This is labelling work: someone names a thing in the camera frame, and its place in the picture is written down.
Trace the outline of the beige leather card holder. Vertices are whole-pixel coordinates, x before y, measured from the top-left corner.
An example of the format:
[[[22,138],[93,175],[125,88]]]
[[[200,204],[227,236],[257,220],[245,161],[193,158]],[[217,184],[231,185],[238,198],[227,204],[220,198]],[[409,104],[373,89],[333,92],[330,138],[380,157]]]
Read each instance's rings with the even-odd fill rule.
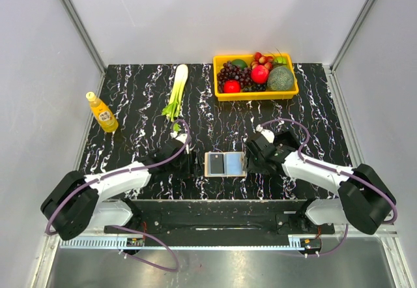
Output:
[[[205,153],[204,176],[205,177],[245,177],[246,157],[244,152],[218,152],[224,154],[225,171],[222,175],[211,175],[209,173],[209,154]]]

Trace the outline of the black credit card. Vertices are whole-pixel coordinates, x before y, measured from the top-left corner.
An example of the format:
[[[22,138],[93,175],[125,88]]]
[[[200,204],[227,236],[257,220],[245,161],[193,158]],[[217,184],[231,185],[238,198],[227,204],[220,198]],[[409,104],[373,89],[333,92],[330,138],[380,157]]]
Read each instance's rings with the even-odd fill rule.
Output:
[[[224,166],[224,154],[218,152],[212,152],[208,155],[209,168],[208,172],[211,175],[222,175],[225,171]]]

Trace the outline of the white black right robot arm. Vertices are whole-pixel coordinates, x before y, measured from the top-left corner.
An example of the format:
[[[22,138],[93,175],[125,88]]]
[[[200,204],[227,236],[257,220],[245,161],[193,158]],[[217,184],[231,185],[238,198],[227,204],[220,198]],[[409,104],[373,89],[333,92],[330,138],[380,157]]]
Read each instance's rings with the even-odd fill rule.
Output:
[[[290,132],[256,131],[245,142],[250,173],[303,180],[334,194],[333,199],[306,201],[289,219],[292,229],[313,232],[324,224],[347,224],[372,235],[396,204],[375,170],[366,165],[343,167],[303,155]]]

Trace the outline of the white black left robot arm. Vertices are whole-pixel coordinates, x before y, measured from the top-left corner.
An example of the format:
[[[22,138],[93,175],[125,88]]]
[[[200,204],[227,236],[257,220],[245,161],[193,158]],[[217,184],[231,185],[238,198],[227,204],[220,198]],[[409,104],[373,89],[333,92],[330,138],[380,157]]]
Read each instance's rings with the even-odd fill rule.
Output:
[[[140,228],[141,216],[126,201],[110,199],[140,190],[158,177],[192,177],[195,154],[189,134],[173,132],[160,149],[127,166],[95,175],[68,172],[40,206],[46,234],[72,240],[88,228],[119,225],[128,233]]]

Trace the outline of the green white leek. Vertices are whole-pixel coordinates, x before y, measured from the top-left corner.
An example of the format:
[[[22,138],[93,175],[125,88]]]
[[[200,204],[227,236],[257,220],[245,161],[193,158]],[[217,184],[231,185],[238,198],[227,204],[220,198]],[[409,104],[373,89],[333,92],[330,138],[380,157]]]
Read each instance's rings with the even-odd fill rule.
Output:
[[[180,114],[187,79],[188,67],[185,64],[181,64],[175,70],[175,78],[168,105],[162,110],[162,115],[165,115],[170,122],[174,122]]]

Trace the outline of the dark blue grape bunch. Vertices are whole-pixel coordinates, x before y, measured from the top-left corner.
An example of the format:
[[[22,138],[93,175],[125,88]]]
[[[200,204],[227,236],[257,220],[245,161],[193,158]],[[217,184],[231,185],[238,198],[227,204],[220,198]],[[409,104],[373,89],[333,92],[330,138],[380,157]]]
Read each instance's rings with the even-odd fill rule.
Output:
[[[265,84],[252,84],[252,85],[246,85],[243,89],[243,93],[255,93],[255,92],[263,92],[266,91],[266,85]]]

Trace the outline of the green netted melon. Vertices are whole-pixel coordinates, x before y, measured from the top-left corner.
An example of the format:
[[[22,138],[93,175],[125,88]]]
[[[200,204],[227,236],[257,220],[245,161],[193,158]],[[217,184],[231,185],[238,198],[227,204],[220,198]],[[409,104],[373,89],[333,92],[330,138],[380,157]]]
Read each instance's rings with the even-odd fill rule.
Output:
[[[267,88],[271,91],[289,91],[294,83],[293,73],[285,66],[278,66],[270,71]]]

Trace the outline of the large red apple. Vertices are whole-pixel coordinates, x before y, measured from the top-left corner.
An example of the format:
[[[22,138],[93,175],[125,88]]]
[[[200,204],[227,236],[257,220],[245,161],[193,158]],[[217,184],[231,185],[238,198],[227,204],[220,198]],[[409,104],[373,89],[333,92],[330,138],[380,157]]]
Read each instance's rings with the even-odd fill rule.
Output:
[[[264,84],[267,82],[269,70],[263,65],[257,65],[252,69],[251,79],[254,83]]]

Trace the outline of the red purple grape bunch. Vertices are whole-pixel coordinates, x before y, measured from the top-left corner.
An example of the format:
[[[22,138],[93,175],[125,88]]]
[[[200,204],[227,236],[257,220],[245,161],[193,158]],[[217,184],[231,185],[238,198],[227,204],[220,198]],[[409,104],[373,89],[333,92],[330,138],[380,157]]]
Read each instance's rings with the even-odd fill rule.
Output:
[[[246,85],[252,85],[253,81],[251,79],[250,68],[240,69],[239,67],[233,66],[231,61],[228,61],[223,64],[220,71],[217,73],[217,83],[219,93],[223,93],[223,85],[227,80],[238,80],[240,82],[240,93]]]

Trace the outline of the yellow juice bottle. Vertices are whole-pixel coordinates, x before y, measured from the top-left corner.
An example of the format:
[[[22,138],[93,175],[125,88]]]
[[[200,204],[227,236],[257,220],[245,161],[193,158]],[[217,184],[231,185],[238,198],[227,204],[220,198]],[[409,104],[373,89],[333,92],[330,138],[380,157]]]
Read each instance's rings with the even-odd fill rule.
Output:
[[[90,109],[97,123],[103,131],[106,133],[115,132],[118,129],[119,124],[108,106],[93,92],[88,92],[85,97],[89,102]]]

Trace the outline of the red cherry cluster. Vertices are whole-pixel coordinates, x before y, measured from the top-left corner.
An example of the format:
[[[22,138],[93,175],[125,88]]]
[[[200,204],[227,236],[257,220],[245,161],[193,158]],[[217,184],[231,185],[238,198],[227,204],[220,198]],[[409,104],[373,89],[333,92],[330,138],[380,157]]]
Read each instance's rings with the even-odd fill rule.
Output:
[[[253,55],[253,61],[250,64],[251,69],[256,66],[264,66],[267,70],[273,69],[274,57],[272,55],[263,55],[260,52],[255,52]]]

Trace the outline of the dark green avocado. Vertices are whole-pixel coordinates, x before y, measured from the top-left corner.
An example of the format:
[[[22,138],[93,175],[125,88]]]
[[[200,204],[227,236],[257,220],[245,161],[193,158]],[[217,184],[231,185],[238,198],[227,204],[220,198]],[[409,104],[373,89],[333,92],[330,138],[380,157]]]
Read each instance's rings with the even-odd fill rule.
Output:
[[[234,59],[231,61],[233,66],[239,67],[240,69],[245,69],[248,67],[247,63],[242,59]]]

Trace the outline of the bright green apple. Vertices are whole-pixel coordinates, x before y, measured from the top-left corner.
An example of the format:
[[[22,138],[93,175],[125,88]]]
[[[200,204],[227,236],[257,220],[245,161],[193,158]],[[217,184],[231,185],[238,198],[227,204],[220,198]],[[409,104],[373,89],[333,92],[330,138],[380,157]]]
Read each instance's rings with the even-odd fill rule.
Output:
[[[277,56],[277,57],[274,58],[273,65],[274,66],[284,66],[284,65],[287,65],[287,59],[284,56],[282,56],[282,55]]]

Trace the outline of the yellow plastic fruit bin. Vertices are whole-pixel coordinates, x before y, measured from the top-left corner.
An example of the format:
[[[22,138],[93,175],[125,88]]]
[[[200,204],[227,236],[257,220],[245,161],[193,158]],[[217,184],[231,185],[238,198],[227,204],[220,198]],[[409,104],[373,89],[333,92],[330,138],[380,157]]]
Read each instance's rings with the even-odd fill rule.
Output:
[[[289,100],[299,93],[287,53],[217,55],[213,67],[214,92],[220,102]]]

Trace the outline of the aluminium frame rail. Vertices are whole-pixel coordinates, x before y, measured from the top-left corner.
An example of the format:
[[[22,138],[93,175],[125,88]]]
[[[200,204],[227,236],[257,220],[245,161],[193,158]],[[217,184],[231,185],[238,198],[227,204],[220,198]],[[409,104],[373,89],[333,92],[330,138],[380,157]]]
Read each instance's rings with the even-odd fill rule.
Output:
[[[114,233],[117,226],[128,229],[142,227],[152,234],[170,230],[250,230],[269,231],[280,235],[334,233],[334,224],[313,223],[300,211],[295,213],[266,211],[214,212],[156,211],[140,209],[100,210],[89,214],[58,213],[55,218],[48,216],[48,223],[63,240],[71,240],[87,229],[104,228]]]

